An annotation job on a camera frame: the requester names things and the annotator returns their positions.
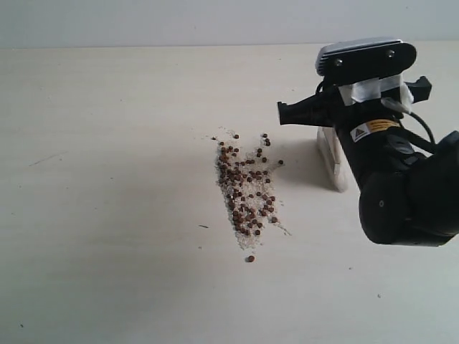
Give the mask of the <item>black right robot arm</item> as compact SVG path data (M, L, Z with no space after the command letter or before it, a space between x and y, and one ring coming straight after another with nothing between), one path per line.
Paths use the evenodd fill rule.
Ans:
M376 244L440 246L458 234L458 132L424 139L401 122L430 91L425 77L396 75L278 103L283 125L332 129L360 190L361 227Z

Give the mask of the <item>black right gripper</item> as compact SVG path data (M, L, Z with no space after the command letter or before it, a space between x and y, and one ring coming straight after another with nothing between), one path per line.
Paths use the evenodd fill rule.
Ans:
M322 95L312 95L295 104L277 102L280 125L332 128L328 105L338 125L350 125L351 136L403 136L400 118L412 112L414 103L430 96L430 82L425 77L415 83L405 82L401 75L358 81L324 77L322 86L323 92L336 92L336 99L328 101Z

